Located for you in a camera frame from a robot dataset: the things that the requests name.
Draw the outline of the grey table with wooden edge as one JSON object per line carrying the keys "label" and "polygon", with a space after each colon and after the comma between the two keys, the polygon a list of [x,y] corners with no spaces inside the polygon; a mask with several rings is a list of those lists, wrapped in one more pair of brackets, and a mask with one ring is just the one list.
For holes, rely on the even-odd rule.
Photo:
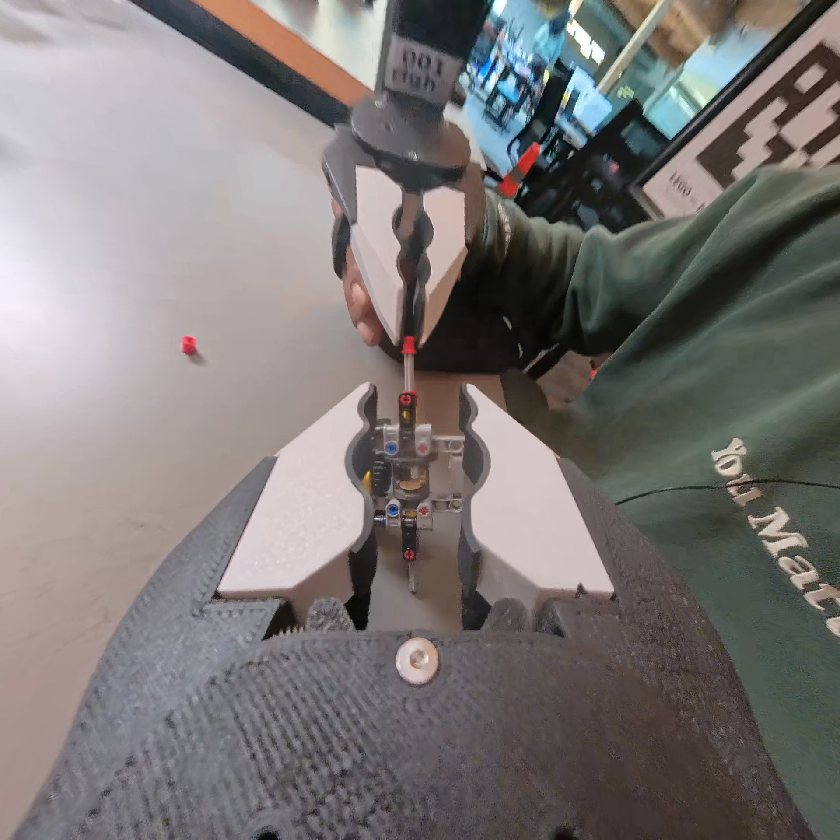
{"label": "grey table with wooden edge", "polygon": [[373,91],[305,38],[248,1],[133,5],[330,127]]}

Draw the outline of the orange traffic cone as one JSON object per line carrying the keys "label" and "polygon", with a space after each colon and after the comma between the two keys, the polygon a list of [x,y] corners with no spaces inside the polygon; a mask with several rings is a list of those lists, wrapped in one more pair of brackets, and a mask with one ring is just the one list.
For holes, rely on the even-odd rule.
{"label": "orange traffic cone", "polygon": [[514,198],[519,192],[524,179],[538,160],[541,153],[539,142],[533,142],[519,157],[510,171],[505,174],[498,184],[497,190],[501,196]]}

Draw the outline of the grey lego gear assembly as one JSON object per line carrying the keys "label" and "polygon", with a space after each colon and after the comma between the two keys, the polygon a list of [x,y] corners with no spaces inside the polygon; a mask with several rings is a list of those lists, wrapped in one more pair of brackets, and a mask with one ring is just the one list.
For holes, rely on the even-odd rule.
{"label": "grey lego gear assembly", "polygon": [[410,590],[421,555],[421,533],[434,529],[438,514],[459,515],[466,505],[465,439],[435,434],[419,423],[415,391],[398,397],[393,422],[378,420],[372,461],[362,484],[374,502],[374,523],[398,530]]}

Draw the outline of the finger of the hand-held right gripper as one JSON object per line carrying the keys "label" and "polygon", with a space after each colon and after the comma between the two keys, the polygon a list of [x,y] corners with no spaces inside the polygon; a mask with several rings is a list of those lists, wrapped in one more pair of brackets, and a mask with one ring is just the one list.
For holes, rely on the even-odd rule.
{"label": "finger of the hand-held right gripper", "polygon": [[370,166],[354,168],[351,246],[374,313],[396,346],[421,338],[421,252],[418,205],[404,207],[403,189]]}
{"label": "finger of the hand-held right gripper", "polygon": [[413,203],[413,329],[421,349],[442,318],[466,260],[466,199],[457,189],[433,189],[413,195]]}

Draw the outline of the person's right forearm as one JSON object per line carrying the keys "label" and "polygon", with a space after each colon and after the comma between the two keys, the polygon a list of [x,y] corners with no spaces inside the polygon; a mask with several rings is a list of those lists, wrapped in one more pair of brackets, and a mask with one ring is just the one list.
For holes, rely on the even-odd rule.
{"label": "person's right forearm", "polygon": [[664,233],[664,220],[636,224],[618,234],[602,225],[584,231],[567,223],[529,217],[511,199],[482,192],[482,220],[469,245],[459,286],[470,309],[502,328],[509,361],[502,368],[526,370],[557,345],[566,296],[577,278],[583,284],[609,273],[608,265],[642,257]]}

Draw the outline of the white marker board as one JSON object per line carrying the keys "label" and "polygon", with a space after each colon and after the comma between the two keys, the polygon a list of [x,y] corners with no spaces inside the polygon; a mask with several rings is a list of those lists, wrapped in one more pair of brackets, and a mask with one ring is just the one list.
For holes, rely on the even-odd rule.
{"label": "white marker board", "polygon": [[839,156],[839,6],[811,2],[664,149],[633,192],[651,217],[691,215],[762,165]]}

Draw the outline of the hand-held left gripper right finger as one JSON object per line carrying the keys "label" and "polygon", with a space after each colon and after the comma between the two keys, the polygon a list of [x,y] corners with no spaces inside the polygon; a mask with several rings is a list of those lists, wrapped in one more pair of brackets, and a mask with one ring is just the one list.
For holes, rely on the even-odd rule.
{"label": "hand-held left gripper right finger", "polygon": [[615,594],[557,455],[472,384],[459,396],[467,479],[459,578],[486,602]]}

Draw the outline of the grey lego axle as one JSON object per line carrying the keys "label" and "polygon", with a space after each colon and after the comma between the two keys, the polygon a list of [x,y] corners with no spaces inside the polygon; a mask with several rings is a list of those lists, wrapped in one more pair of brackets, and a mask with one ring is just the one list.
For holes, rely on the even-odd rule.
{"label": "grey lego axle", "polygon": [[417,503],[418,493],[425,488],[424,473],[417,466],[416,425],[417,394],[415,387],[414,357],[403,356],[403,391],[400,394],[398,417],[398,460],[395,472],[395,489],[401,499],[402,556],[406,562],[408,591],[417,594]]}

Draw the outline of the person's right hand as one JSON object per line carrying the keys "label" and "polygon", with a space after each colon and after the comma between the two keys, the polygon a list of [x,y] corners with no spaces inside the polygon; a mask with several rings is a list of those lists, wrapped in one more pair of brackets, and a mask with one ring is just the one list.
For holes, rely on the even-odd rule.
{"label": "person's right hand", "polygon": [[361,340],[367,347],[379,346],[385,331],[375,312],[351,240],[346,244],[341,283],[350,320]]}

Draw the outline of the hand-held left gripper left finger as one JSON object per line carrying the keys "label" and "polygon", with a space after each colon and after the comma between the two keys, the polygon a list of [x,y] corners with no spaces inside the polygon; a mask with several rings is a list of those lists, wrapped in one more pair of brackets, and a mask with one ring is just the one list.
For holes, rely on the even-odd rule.
{"label": "hand-held left gripper left finger", "polygon": [[350,555],[372,528],[353,453],[375,422],[376,397],[372,383],[357,386],[277,452],[217,586],[221,598],[351,598]]}

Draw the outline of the person in green sweatshirt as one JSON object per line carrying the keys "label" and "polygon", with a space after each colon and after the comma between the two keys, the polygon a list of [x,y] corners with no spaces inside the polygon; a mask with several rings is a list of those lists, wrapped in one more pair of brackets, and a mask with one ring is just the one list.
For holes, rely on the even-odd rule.
{"label": "person in green sweatshirt", "polygon": [[787,794],[838,838],[838,169],[766,169],[566,296],[606,355],[570,406],[505,384],[710,618]]}

